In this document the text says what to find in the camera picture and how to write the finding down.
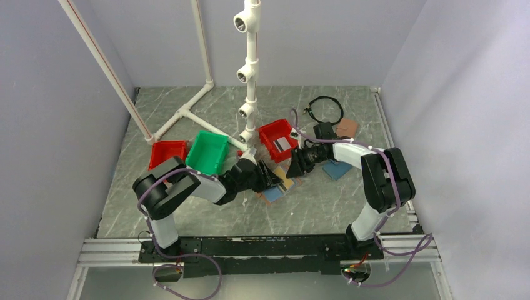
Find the green bin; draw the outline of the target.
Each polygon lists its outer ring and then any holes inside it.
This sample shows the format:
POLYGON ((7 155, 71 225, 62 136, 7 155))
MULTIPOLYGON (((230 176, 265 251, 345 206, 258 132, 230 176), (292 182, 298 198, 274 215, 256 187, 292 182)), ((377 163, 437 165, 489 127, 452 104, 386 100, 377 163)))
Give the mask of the green bin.
POLYGON ((228 137, 199 131, 186 158, 186 165, 207 175, 220 174, 228 154, 228 137))

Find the white pvc fitting post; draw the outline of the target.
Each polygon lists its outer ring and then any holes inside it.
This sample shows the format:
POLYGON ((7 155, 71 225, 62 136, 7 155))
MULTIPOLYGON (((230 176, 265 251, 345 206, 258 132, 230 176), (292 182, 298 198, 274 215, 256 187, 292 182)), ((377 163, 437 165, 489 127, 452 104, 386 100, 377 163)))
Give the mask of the white pvc fitting post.
POLYGON ((246 121, 245 129, 239 134, 242 151, 250 149, 251 141, 256 135, 257 83, 259 78, 258 32, 261 26, 261 1, 244 1, 244 9, 233 17, 233 24, 238 32, 246 35, 245 63, 237 72, 239 81, 247 86, 245 103, 238 113, 246 121))

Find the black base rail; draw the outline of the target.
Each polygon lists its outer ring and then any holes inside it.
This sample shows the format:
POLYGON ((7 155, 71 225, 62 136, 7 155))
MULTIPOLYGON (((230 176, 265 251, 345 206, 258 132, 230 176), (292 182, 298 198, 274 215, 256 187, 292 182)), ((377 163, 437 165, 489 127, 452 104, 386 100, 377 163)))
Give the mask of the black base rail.
POLYGON ((364 258, 382 260, 383 252, 373 243, 352 250, 345 234, 283 236, 182 237, 176 251, 161 256, 152 241, 143 241, 141 264, 175 263, 185 257, 185 278, 207 275, 320 273, 338 275, 341 268, 364 258))

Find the pink card holder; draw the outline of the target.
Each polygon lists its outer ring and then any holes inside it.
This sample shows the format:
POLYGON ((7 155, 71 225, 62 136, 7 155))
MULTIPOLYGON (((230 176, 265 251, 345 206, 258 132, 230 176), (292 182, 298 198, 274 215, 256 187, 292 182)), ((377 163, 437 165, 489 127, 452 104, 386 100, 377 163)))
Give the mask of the pink card holder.
POLYGON ((344 117, 336 126, 336 134, 338 137, 355 138, 358 128, 356 121, 344 117))

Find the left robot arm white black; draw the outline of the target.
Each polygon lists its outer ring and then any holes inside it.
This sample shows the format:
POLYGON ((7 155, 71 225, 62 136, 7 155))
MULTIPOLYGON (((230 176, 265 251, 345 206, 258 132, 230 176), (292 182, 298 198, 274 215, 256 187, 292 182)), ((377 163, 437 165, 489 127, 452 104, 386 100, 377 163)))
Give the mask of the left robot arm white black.
POLYGON ((261 193, 282 183, 263 160, 241 158, 223 174, 207 175, 175 156, 137 178, 132 189, 138 198, 137 207, 157 242, 155 255, 170 263, 180 252, 174 213, 185 200, 195 197, 222 206, 240 192, 261 193))

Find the aluminium frame rail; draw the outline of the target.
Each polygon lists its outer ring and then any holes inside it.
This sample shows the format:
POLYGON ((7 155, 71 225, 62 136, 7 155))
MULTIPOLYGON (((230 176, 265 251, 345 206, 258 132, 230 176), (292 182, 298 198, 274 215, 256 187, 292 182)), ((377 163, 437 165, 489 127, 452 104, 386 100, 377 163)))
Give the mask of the aluminium frame rail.
MULTIPOLYGON (((74 280, 68 293, 68 299, 79 299, 83 289, 84 280, 89 268, 104 267, 158 267, 162 264, 141 264, 138 261, 141 243, 148 239, 87 239, 85 240, 79 258, 74 280)), ((391 264, 405 263, 408 252, 415 250, 419 243, 424 241, 420 234, 383 234, 381 244, 389 252, 384 254, 382 260, 367 259, 366 264, 381 263, 386 270, 391 264)))

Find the red bin left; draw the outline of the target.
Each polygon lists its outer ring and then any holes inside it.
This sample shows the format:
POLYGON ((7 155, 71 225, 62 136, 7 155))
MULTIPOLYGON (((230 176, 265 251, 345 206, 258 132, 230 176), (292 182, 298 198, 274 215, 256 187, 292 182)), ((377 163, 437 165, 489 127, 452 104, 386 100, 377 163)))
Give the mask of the red bin left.
POLYGON ((155 142, 152 145, 148 170, 154 169, 156 166, 174 156, 185 161, 188 152, 188 141, 185 140, 155 142))

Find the red bin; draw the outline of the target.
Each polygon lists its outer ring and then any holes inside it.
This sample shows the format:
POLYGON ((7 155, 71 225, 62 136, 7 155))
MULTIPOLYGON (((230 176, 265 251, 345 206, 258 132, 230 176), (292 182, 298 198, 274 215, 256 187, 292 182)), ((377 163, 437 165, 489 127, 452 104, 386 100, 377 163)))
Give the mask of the red bin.
POLYGON ((155 142, 152 145, 148 170, 154 169, 156 166, 174 156, 185 161, 188 152, 188 141, 185 140, 155 142))
POLYGON ((298 146, 298 141, 290 137, 293 127, 286 119, 279 119, 258 128, 259 139, 269 152, 270 158, 275 163, 280 163, 291 158, 291 150, 298 146), (290 150, 278 152, 273 141, 281 137, 287 137, 291 145, 290 150))

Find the white pvc pipe frame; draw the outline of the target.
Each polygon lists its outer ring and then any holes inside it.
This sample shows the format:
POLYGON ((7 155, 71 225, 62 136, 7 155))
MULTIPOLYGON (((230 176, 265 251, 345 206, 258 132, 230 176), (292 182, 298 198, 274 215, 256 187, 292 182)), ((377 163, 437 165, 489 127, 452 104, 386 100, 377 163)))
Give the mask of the white pvc pipe frame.
POLYGON ((206 36, 201 16, 201 9, 199 8, 198 1, 191 1, 191 7, 199 41, 199 48, 201 50, 202 64, 206 75, 206 83, 188 102, 186 102, 179 109, 177 109, 174 115, 168 121, 166 121, 156 132, 151 132, 148 129, 144 119, 140 116, 140 113, 137 110, 136 106, 133 104, 131 97, 126 92, 125 87, 119 80, 118 75, 111 66, 111 63, 104 55, 103 50, 101 49, 101 47, 99 47, 96 38, 91 33, 86 22, 84 22, 84 19, 75 4, 72 1, 59 1, 59 4, 61 5, 63 11, 66 13, 67 17, 70 19, 76 31, 84 41, 89 51, 91 52, 97 64, 101 68, 101 71, 104 73, 107 80, 116 91, 120 100, 124 104, 125 108, 132 117, 133 121, 136 123, 137 127, 144 136, 145 141, 148 144, 152 145, 155 142, 158 142, 164 136, 164 134, 166 134, 169 129, 171 129, 180 119, 188 118, 194 121, 195 123, 199 124, 204 129, 207 129, 208 131, 227 136, 228 141, 243 152, 249 151, 251 147, 248 145, 247 140, 244 141, 240 138, 229 136, 229 134, 225 133, 219 128, 216 128, 214 125, 208 123, 207 121, 201 119, 199 116, 191 112, 191 108, 214 87, 211 64, 209 62, 208 50, 206 47, 206 36))

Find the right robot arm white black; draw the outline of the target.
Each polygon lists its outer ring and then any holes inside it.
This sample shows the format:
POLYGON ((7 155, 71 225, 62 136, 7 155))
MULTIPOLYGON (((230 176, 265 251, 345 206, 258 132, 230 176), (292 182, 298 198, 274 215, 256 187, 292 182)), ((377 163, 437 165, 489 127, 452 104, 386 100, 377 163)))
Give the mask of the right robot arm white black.
POLYGON ((317 163, 328 160, 361 170, 366 203, 357 219, 347 227, 344 243, 347 256, 360 259, 374 243, 374 233, 380 230, 383 220, 415 197, 413 179, 397 147, 379 149, 353 139, 340 139, 330 122, 315 125, 314 133, 310 145, 292 149, 286 176, 303 176, 317 163))

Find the blue card holder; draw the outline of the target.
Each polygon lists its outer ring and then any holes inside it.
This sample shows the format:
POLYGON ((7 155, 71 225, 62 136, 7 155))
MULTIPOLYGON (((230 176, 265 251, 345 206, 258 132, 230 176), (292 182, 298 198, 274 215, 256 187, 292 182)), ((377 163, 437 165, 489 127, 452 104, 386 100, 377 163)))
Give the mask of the blue card holder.
POLYGON ((323 171, 334 181, 338 181, 352 168, 353 166, 346 162, 334 161, 332 159, 322 166, 323 171))

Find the red bin right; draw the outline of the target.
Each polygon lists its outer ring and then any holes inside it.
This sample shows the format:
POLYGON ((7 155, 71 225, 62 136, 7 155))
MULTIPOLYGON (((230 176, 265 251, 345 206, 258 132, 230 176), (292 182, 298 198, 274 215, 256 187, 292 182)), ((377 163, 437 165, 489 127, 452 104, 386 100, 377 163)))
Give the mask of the red bin right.
POLYGON ((293 127, 286 119, 279 119, 258 128, 259 139, 269 152, 270 158, 275 163, 280 163, 291 158, 291 150, 298 146, 298 141, 290 137, 293 127), (281 137, 287 137, 291 145, 290 150, 278 152, 273 141, 281 137))

